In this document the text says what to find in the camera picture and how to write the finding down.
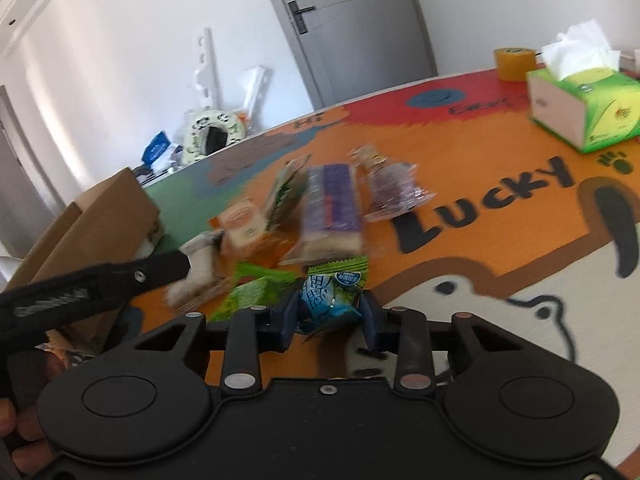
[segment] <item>blue candy wrapper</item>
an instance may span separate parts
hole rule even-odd
[[[360,319],[353,306],[364,288],[369,271],[366,256],[311,267],[302,286],[302,300],[308,309],[300,332],[309,334],[327,326],[343,326]]]

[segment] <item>blue circle print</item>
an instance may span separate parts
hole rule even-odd
[[[413,96],[406,104],[411,108],[437,108],[462,101],[466,97],[462,90],[439,88]]]

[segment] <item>door handle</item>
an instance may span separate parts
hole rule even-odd
[[[311,12],[312,10],[316,10],[315,5],[311,7],[305,7],[304,9],[298,9],[294,12],[294,14],[303,14],[304,12]]]
[[[300,9],[298,7],[298,2],[293,0],[287,4],[289,6],[289,10],[291,15],[293,16],[293,20],[296,22],[296,28],[298,29],[298,34],[306,34],[309,32],[308,28],[306,28],[305,20],[302,15],[305,12],[311,12],[312,10],[316,10],[316,6],[305,7],[304,9]]]

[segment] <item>green snack package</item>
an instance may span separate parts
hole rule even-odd
[[[265,269],[247,262],[240,262],[234,271],[234,283],[246,278],[252,278],[252,280],[236,286],[220,308],[209,317],[209,321],[231,319],[236,311],[249,306],[274,306],[282,293],[293,285],[298,277],[295,272]]]
[[[298,325],[300,332],[327,332],[357,322],[360,313],[353,305],[368,274],[366,256],[311,267],[302,286],[307,313]]]
[[[267,231],[274,230],[287,220],[298,206],[306,191],[305,166],[311,155],[301,156],[288,162],[276,176],[264,205]]]

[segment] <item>white bracket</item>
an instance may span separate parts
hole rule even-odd
[[[193,74],[193,86],[200,98],[200,106],[211,110],[221,109],[220,83],[213,50],[213,35],[205,27],[195,40],[197,69]]]

